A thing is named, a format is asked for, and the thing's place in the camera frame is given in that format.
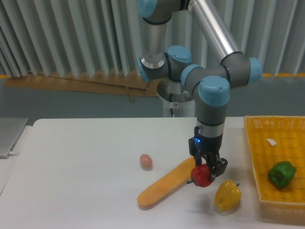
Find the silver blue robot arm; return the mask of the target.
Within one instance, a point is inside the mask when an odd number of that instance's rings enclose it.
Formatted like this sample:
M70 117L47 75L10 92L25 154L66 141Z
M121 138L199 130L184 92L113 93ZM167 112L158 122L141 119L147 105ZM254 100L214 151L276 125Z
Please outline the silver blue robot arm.
M210 0L139 0L137 8L144 21L140 75L146 82L166 77L180 83L194 99L197 125L189 139L189 151L196 166L206 162L209 181L214 181L228 164L219 150L230 90L259 81L261 63L244 56ZM165 49L166 24L173 13L183 10L197 21L218 66L203 68L194 64L190 51L182 46Z

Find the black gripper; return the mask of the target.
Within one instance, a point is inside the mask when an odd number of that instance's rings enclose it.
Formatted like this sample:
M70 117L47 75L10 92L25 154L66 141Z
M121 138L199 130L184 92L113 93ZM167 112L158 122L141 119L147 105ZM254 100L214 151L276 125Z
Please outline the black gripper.
M202 158L206 160L209 168L209 181L213 182L216 177L222 175L228 165L225 158L219 156L223 134L217 137L206 137L199 133L199 127L194 128L194 136L188 140L189 152L193 156L195 166L202 164Z

